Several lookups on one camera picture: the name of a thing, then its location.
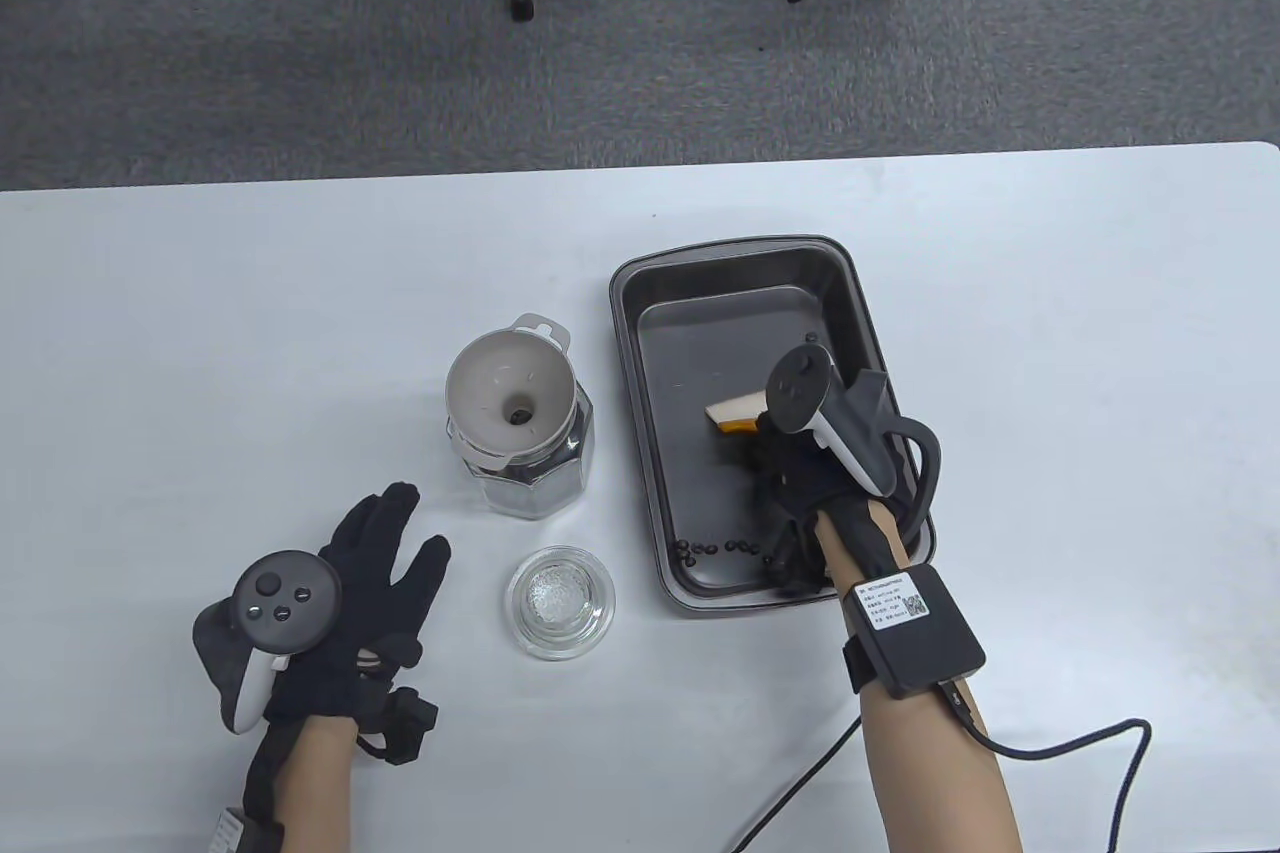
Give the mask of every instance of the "clear glass dish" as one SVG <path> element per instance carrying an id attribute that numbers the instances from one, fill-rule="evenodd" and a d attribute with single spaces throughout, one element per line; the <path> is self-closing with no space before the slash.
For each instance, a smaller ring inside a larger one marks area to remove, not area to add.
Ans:
<path id="1" fill-rule="evenodd" d="M 543 660 L 572 660 L 600 642 L 613 621 L 613 579 L 591 553 L 572 546 L 539 549 L 507 587 L 516 642 Z"/>

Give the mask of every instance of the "black metal tray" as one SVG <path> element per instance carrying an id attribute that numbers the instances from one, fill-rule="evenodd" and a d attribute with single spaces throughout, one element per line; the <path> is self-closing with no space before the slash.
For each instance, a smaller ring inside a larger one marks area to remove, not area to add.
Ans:
<path id="1" fill-rule="evenodd" d="M 749 441 L 719 433 L 705 409 L 763 391 L 774 362 L 805 336 L 831 350 L 846 383 L 859 369 L 884 369 L 849 254 L 822 236 L 686 246 L 623 264 L 609 300 L 663 588 L 698 611 L 829 596 L 788 596 L 764 580 L 760 555 L 785 517 L 759 496 L 744 462 Z M 914 460 L 905 446 L 900 452 L 914 492 Z M 675 556 L 678 539 L 718 548 L 685 566 Z M 754 543 L 760 553 L 726 549 L 727 540 Z M 927 519 L 908 543 L 913 562 L 928 560 L 933 542 Z"/>

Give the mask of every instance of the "gray carpet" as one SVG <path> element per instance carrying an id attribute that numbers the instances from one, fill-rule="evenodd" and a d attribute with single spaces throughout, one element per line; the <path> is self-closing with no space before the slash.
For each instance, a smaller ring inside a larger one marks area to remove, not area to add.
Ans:
<path id="1" fill-rule="evenodd" d="M 0 0 L 0 190 L 1280 140 L 1280 0 Z"/>

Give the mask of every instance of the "black box sensor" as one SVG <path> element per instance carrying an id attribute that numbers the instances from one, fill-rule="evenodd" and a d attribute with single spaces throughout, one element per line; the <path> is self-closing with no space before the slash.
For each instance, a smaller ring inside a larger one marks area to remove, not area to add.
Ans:
<path id="1" fill-rule="evenodd" d="M 844 606 L 876 676 L 895 699 L 970 676 L 987 662 L 951 592 L 928 564 L 860 583 Z"/>

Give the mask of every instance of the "forearm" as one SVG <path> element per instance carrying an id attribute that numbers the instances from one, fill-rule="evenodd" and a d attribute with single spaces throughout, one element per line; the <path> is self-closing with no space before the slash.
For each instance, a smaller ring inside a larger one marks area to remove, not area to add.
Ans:
<path id="1" fill-rule="evenodd" d="M 906 566 L 893 519 L 872 505 L 899 566 Z M 865 578 L 826 515 L 818 539 L 841 596 Z M 965 699 L 973 697 L 959 684 Z M 1021 841 L 996 757 L 965 734 L 942 699 L 893 699 L 881 683 L 861 690 L 863 735 L 876 802 L 893 853 L 1019 853 Z M 974 717 L 982 726 L 977 707 Z"/>
<path id="2" fill-rule="evenodd" d="M 275 780 L 280 853 L 347 853 L 351 848 L 351 762 L 356 721 L 312 716 Z"/>

